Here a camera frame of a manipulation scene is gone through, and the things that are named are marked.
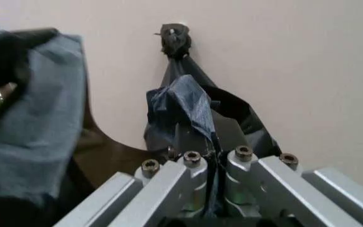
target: grey cloth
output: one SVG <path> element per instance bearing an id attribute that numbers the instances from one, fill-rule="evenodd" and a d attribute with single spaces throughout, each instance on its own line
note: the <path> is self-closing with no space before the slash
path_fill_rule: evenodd
<path id="1" fill-rule="evenodd" d="M 0 197 L 43 206 L 58 197 L 81 132 L 86 72 L 75 36 L 58 35 L 28 58 L 28 88 L 0 120 Z"/>
<path id="2" fill-rule="evenodd" d="M 188 122 L 211 141 L 215 132 L 211 98 L 191 75 L 175 79 L 169 86 L 147 92 L 148 123 L 145 141 L 148 150 L 173 144 L 175 126 Z"/>

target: knot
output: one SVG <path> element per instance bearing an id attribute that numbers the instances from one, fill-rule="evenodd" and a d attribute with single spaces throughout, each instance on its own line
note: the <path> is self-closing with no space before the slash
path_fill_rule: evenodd
<path id="1" fill-rule="evenodd" d="M 178 60 L 189 54 L 191 38 L 187 26 L 182 24 L 162 25 L 160 36 L 162 38 L 162 52 L 169 58 Z"/>

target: hex socket screw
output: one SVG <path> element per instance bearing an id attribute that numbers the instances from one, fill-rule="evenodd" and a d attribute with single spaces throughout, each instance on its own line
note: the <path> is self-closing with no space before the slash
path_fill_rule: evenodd
<path id="1" fill-rule="evenodd" d="M 240 161 L 249 162 L 251 161 L 253 150 L 248 146 L 237 146 L 235 148 L 235 155 Z"/>
<path id="2" fill-rule="evenodd" d="M 196 151 L 186 151 L 183 155 L 184 165 L 190 168 L 199 166 L 201 155 Z"/>
<path id="3" fill-rule="evenodd" d="M 299 164 L 298 158 L 290 153 L 282 153 L 279 157 L 279 159 L 286 164 L 288 167 L 290 167 L 292 170 L 296 170 Z"/>
<path id="4" fill-rule="evenodd" d="M 158 171 L 160 165 L 155 159 L 145 160 L 141 164 L 142 175 L 146 178 L 152 178 Z"/>

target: white wall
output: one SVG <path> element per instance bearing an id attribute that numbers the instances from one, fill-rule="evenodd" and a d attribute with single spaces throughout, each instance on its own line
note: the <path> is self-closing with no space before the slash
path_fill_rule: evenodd
<path id="1" fill-rule="evenodd" d="M 190 27 L 192 57 L 254 107 L 283 151 L 363 184 L 363 0 L 0 0 L 2 28 L 84 37 L 93 115 L 138 148 L 145 92 L 167 64 L 153 33 L 170 22 Z"/>

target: metal bolt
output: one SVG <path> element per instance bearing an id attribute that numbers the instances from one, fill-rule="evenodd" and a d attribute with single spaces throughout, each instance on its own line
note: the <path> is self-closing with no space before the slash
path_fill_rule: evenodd
<path id="1" fill-rule="evenodd" d="M 249 162 L 253 155 L 253 150 L 248 146 L 237 146 L 235 148 L 235 155 L 242 162 Z"/>
<path id="2" fill-rule="evenodd" d="M 146 178 L 152 178 L 159 171 L 159 162 L 155 159 L 145 160 L 141 164 L 142 175 Z"/>
<path id="3" fill-rule="evenodd" d="M 167 156 L 169 159 L 177 158 L 176 149 L 174 149 L 174 147 L 172 147 L 172 146 L 168 146 L 167 147 Z"/>
<path id="4" fill-rule="evenodd" d="M 296 170 L 296 168 L 298 167 L 298 158 L 293 154 L 282 153 L 280 155 L 280 160 L 287 166 L 289 166 L 292 170 Z"/>
<path id="5" fill-rule="evenodd" d="M 201 155 L 196 151 L 187 151 L 183 155 L 184 165 L 190 168 L 197 167 L 200 164 Z"/>

